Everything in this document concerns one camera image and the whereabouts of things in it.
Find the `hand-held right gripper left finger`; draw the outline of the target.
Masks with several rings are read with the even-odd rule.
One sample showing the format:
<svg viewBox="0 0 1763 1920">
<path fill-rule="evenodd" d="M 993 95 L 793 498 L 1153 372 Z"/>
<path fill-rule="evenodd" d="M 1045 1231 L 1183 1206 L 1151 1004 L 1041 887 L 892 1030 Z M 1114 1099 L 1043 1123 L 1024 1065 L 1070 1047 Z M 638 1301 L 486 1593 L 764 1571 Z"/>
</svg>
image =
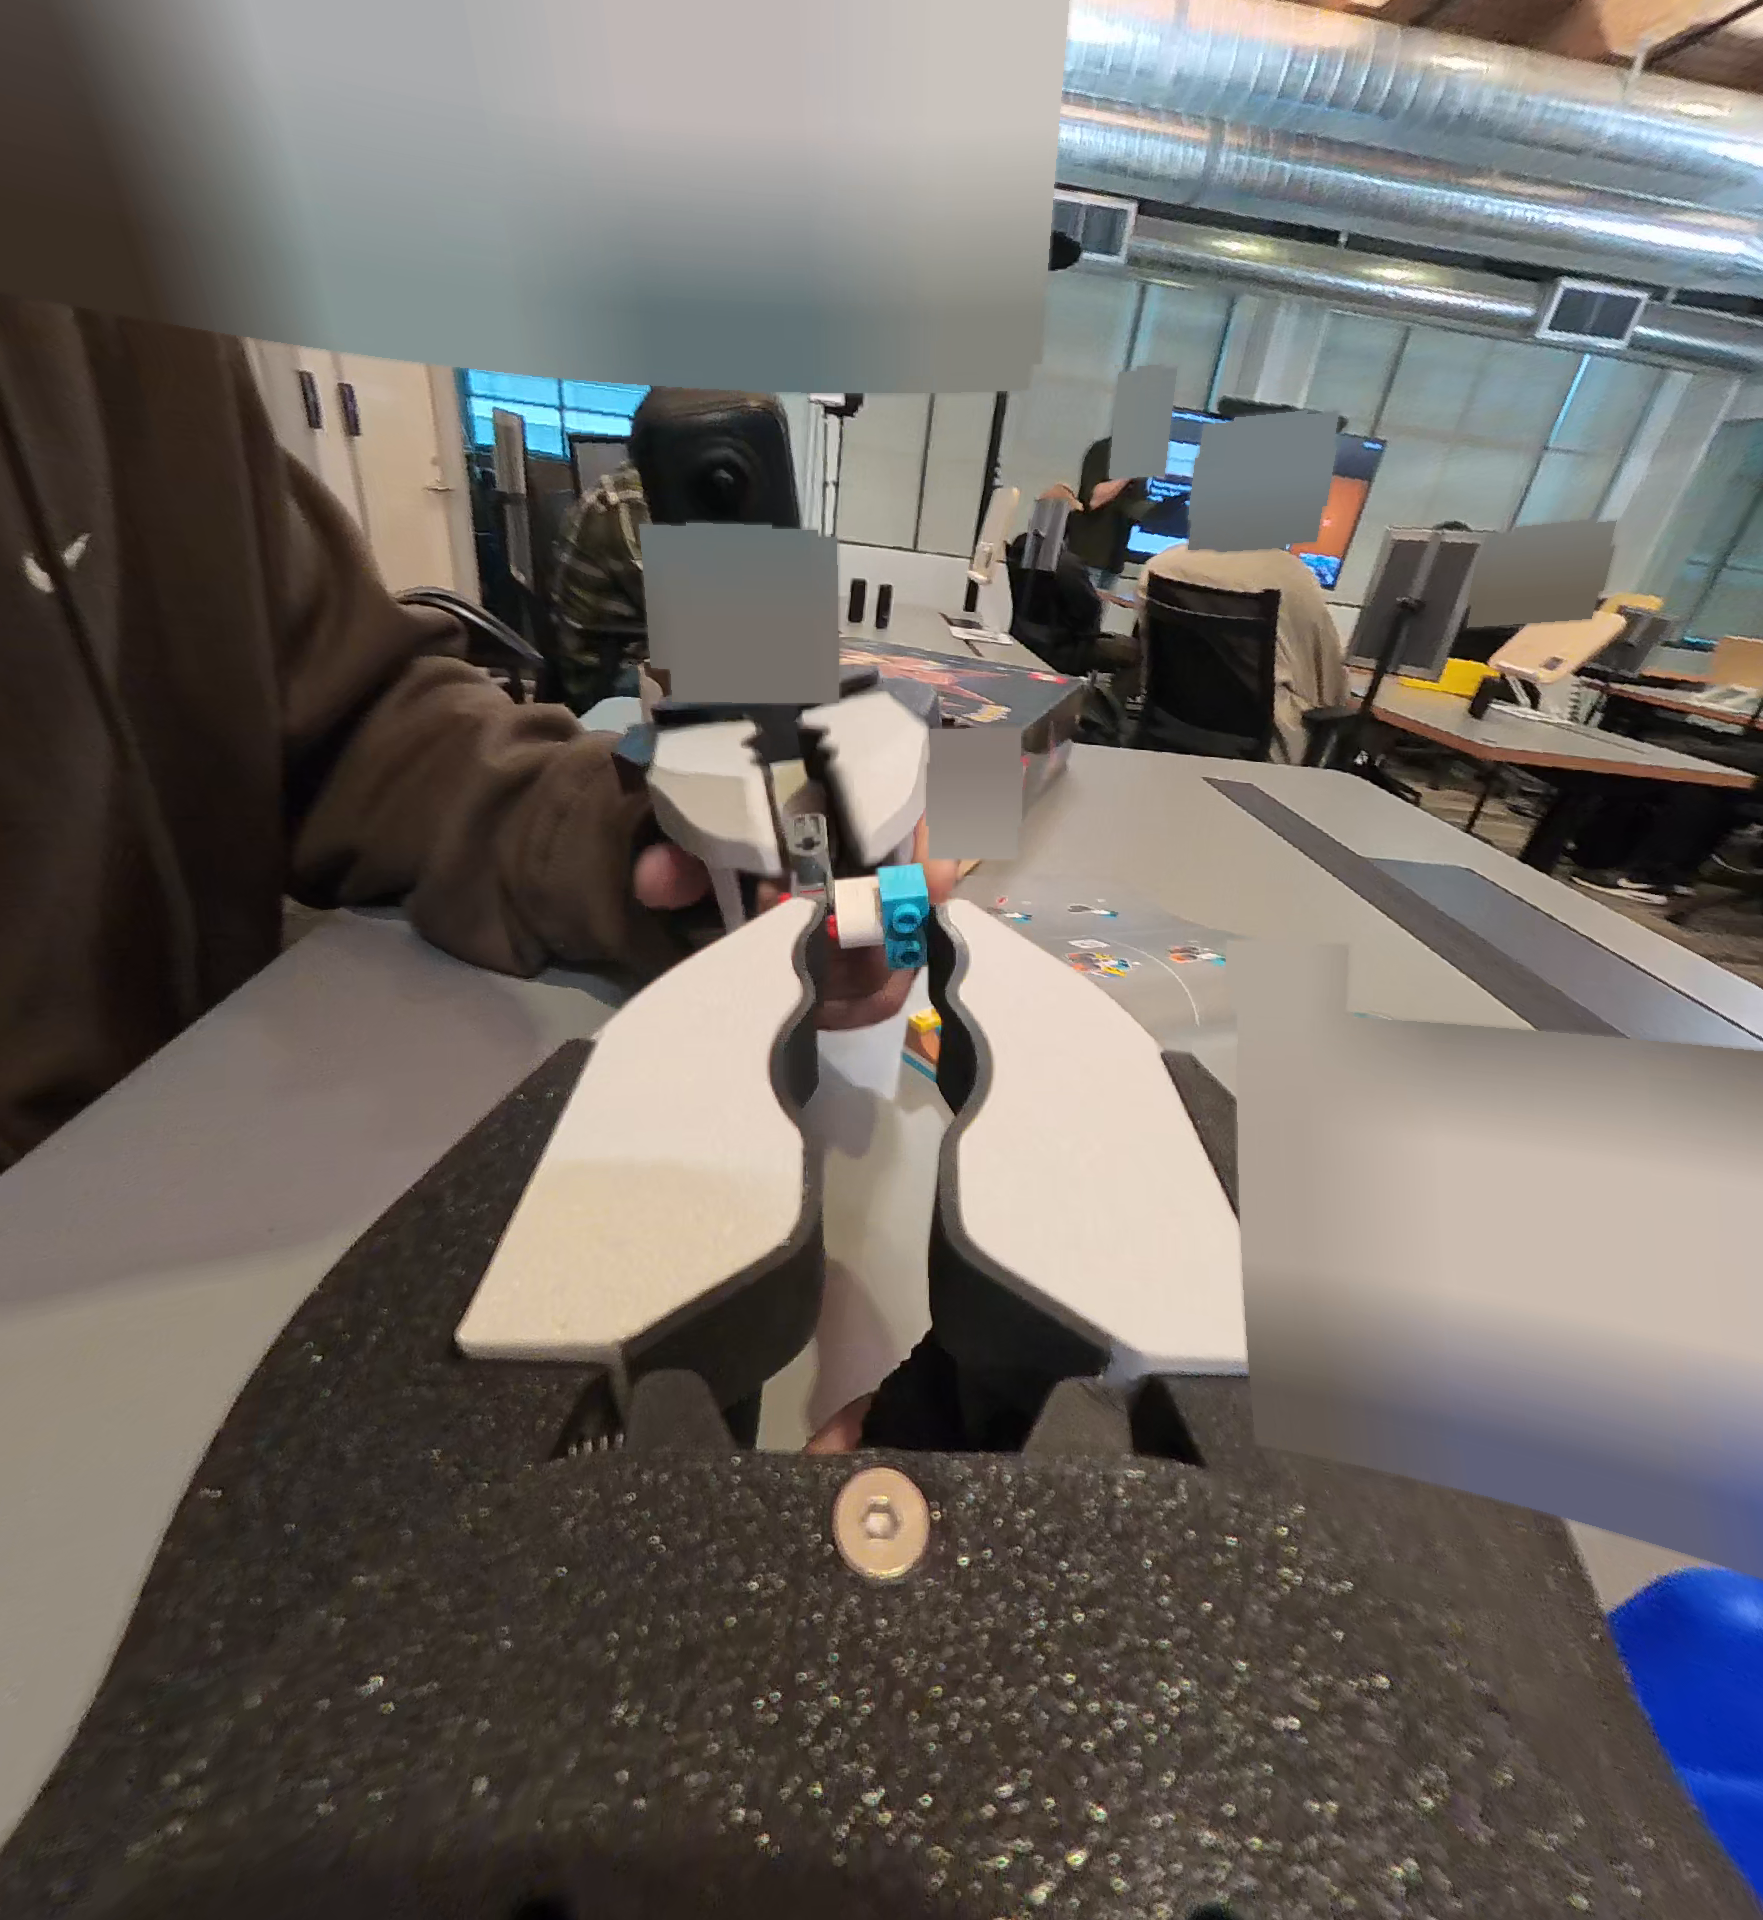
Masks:
<svg viewBox="0 0 1763 1920">
<path fill-rule="evenodd" d="M 824 1290 L 824 911 L 786 899 L 623 1004 L 589 1044 L 457 1326 L 470 1361 L 698 1377 L 732 1440 L 814 1337 Z"/>
</svg>

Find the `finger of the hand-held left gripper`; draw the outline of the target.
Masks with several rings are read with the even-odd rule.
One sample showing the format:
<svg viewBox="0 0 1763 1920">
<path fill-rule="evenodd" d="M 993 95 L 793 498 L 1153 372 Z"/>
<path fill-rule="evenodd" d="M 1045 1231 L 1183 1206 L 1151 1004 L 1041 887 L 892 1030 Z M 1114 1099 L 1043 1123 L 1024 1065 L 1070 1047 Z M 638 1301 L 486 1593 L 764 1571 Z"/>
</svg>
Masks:
<svg viewBox="0 0 1763 1920">
<path fill-rule="evenodd" d="M 667 840 L 709 873 L 789 885 L 757 720 L 654 720 L 650 794 Z"/>
<path fill-rule="evenodd" d="M 903 704 L 803 709 L 803 738 L 819 753 L 838 829 L 838 869 L 902 864 L 923 820 L 932 731 Z"/>
</svg>

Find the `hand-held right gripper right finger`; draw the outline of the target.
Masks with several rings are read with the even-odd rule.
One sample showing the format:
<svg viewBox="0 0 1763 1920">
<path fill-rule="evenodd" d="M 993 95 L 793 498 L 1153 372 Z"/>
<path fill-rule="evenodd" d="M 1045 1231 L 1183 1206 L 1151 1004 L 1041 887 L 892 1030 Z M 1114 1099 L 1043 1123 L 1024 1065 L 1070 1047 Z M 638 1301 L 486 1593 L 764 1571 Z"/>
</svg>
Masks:
<svg viewBox="0 0 1763 1920">
<path fill-rule="evenodd" d="M 995 910 L 950 899 L 929 948 L 940 1346 L 1043 1387 L 1247 1377 L 1230 1094 Z"/>
</svg>

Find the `small toy brick assembly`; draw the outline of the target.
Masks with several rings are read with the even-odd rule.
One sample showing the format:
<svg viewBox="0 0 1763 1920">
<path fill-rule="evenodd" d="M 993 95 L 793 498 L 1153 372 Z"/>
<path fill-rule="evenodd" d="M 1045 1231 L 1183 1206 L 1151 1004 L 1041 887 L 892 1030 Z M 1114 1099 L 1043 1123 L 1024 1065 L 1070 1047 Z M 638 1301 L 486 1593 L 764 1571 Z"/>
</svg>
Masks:
<svg viewBox="0 0 1763 1920">
<path fill-rule="evenodd" d="M 932 895 L 917 864 L 834 875 L 828 824 L 820 813 L 786 819 L 783 846 L 791 894 L 823 905 L 826 931 L 836 948 L 875 952 L 892 973 L 917 973 L 925 966 Z"/>
</svg>

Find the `person's left forearm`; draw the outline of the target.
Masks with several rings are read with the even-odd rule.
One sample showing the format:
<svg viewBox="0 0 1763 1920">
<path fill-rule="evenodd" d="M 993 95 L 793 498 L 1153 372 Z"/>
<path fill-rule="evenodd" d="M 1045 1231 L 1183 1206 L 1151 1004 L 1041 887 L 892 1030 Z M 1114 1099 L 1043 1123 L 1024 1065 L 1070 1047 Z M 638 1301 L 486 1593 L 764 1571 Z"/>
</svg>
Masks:
<svg viewBox="0 0 1763 1920">
<path fill-rule="evenodd" d="M 651 807 L 612 740 L 461 660 L 309 660 L 285 779 L 305 905 L 404 905 L 435 948 L 515 977 L 650 979 L 690 950 L 640 895 Z"/>
</svg>

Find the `brown-topped desk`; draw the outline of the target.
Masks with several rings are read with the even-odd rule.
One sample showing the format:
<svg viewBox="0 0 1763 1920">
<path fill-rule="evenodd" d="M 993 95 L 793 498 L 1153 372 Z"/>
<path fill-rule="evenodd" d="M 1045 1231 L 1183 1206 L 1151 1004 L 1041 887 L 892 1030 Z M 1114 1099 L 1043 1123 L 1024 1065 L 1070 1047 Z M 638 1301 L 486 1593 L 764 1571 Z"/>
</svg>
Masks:
<svg viewBox="0 0 1763 1920">
<path fill-rule="evenodd" d="M 1554 873 L 1572 842 L 1587 827 L 1600 802 L 1625 785 L 1746 792 L 1754 774 L 1685 754 L 1619 733 L 1583 728 L 1520 706 L 1488 706 L 1472 715 L 1463 695 L 1422 692 L 1399 680 L 1381 680 L 1344 715 L 1358 728 L 1358 744 L 1374 748 L 1385 734 L 1419 740 L 1483 770 L 1520 770 L 1546 781 L 1549 799 L 1518 854 L 1518 862 Z"/>
</svg>

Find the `person's left hand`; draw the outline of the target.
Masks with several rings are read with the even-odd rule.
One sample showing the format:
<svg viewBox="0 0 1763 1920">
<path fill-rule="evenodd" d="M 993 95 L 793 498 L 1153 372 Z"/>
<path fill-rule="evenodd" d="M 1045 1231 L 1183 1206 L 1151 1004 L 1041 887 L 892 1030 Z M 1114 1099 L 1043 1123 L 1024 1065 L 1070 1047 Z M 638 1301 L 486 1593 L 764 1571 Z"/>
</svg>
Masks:
<svg viewBox="0 0 1763 1920">
<path fill-rule="evenodd" d="M 925 825 L 915 827 L 911 852 L 921 862 L 932 903 L 950 899 L 963 878 L 963 862 L 927 858 Z M 636 899 L 677 956 L 721 936 L 708 869 L 672 842 L 643 846 L 632 879 Z M 819 1028 L 842 1033 L 894 1020 L 905 1008 L 915 977 L 915 971 L 894 971 L 883 948 L 832 946 L 817 996 Z"/>
</svg>

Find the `white phone stand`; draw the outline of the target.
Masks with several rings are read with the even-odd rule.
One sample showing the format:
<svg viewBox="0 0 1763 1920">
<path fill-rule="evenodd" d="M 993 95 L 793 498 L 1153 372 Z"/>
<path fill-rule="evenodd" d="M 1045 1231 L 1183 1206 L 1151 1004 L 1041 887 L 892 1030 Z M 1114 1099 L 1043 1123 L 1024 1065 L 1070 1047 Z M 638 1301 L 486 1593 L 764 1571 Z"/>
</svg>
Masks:
<svg viewBox="0 0 1763 1920">
<path fill-rule="evenodd" d="M 990 494 L 965 569 L 963 611 L 948 617 L 965 642 L 975 642 L 989 634 L 1002 635 L 1011 630 L 1012 587 L 1007 553 L 1012 540 L 1019 505 L 1020 492 L 1015 487 L 1000 487 Z"/>
</svg>

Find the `black mesh office chair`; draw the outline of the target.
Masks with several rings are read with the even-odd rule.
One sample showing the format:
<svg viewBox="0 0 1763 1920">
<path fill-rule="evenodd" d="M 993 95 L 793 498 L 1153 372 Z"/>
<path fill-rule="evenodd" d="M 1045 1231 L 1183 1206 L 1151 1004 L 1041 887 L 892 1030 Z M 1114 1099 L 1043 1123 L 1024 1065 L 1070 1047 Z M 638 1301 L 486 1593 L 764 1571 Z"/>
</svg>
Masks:
<svg viewBox="0 0 1763 1920">
<path fill-rule="evenodd" d="M 1156 576 L 1138 596 L 1140 687 L 1129 746 L 1266 763 L 1279 728 L 1280 593 Z"/>
</svg>

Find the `air vent grille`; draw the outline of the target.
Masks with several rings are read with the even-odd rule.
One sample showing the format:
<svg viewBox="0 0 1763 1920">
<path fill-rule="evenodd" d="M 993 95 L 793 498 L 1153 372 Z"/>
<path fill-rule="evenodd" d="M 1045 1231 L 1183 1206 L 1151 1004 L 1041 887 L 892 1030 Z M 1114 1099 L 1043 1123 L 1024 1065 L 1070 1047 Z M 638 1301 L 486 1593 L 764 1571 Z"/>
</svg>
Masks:
<svg viewBox="0 0 1763 1920">
<path fill-rule="evenodd" d="M 1125 195 L 1060 187 L 1052 199 L 1048 273 L 1072 266 L 1119 269 L 1127 263 L 1138 201 Z"/>
<path fill-rule="evenodd" d="M 1579 351 L 1629 349 L 1650 297 L 1637 287 L 1559 277 L 1543 292 L 1530 325 L 1551 347 Z"/>
</svg>

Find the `grey monitor on stand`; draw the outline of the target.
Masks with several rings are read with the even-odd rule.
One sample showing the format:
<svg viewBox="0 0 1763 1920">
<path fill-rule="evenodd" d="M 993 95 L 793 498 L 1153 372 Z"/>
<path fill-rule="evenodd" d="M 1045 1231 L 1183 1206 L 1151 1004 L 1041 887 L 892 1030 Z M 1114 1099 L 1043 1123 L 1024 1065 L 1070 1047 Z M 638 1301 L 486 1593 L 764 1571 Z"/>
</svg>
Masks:
<svg viewBox="0 0 1763 1920">
<path fill-rule="evenodd" d="M 1488 538 L 1453 526 L 1391 529 L 1347 639 L 1347 663 L 1374 667 L 1394 642 L 1390 674 L 1435 681 L 1466 622 L 1475 567 Z"/>
</svg>

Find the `wooden laptop stand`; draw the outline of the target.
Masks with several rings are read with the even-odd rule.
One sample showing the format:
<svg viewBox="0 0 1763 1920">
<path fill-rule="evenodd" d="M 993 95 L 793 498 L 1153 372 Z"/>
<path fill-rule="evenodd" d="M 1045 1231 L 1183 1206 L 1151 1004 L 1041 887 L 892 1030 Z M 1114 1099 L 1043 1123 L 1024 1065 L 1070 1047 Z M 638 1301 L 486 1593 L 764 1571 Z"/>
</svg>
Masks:
<svg viewBox="0 0 1763 1920">
<path fill-rule="evenodd" d="M 1624 634 L 1627 617 L 1618 610 L 1576 620 L 1543 620 L 1520 626 L 1488 661 L 1488 674 L 1512 687 L 1536 693 L 1563 683 L 1600 660 Z"/>
</svg>

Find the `wall screen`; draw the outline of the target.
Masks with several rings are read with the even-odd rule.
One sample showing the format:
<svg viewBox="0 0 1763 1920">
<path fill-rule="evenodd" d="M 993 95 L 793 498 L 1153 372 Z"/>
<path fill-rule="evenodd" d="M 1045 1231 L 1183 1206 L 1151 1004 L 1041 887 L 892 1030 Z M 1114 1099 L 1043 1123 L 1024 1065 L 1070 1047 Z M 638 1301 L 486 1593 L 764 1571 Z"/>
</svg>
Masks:
<svg viewBox="0 0 1763 1920">
<path fill-rule="evenodd" d="M 1164 472 L 1145 480 L 1143 505 L 1133 512 L 1125 538 L 1125 563 L 1143 565 L 1149 556 L 1181 546 L 1189 534 L 1189 498 L 1195 472 L 1208 452 L 1208 440 L 1220 438 L 1234 419 L 1279 417 L 1292 410 L 1283 404 L 1229 398 L 1212 407 L 1176 407 L 1164 460 Z M 1344 415 L 1333 415 L 1333 454 L 1326 505 L 1315 534 L 1291 546 L 1321 590 L 1340 583 L 1349 546 L 1374 492 L 1384 441 L 1358 433 Z"/>
</svg>

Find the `slim silver air duct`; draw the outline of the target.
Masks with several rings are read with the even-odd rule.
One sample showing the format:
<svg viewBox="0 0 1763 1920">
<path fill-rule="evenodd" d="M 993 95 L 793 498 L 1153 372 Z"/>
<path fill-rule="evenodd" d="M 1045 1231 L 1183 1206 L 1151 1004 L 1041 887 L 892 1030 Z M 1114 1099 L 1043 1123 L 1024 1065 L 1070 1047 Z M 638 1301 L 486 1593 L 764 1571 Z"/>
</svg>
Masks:
<svg viewBox="0 0 1763 1920">
<path fill-rule="evenodd" d="M 1291 237 L 1141 220 L 1125 270 L 1161 285 L 1216 282 L 1274 299 L 1488 339 L 1538 343 L 1548 282 L 1476 274 L 1435 261 L 1320 246 Z M 1586 351 L 1763 382 L 1763 323 L 1650 299 L 1629 349 Z"/>
</svg>

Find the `large silver air duct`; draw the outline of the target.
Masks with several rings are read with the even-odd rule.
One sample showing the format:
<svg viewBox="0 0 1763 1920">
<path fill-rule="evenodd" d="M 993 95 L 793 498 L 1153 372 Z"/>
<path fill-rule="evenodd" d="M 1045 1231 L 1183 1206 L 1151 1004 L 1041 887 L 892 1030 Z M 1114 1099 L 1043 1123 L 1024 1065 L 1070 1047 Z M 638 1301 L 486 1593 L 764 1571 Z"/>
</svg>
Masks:
<svg viewBox="0 0 1763 1920">
<path fill-rule="evenodd" d="M 1365 14 L 1070 4 L 1063 92 L 1763 220 L 1763 97 Z"/>
</svg>

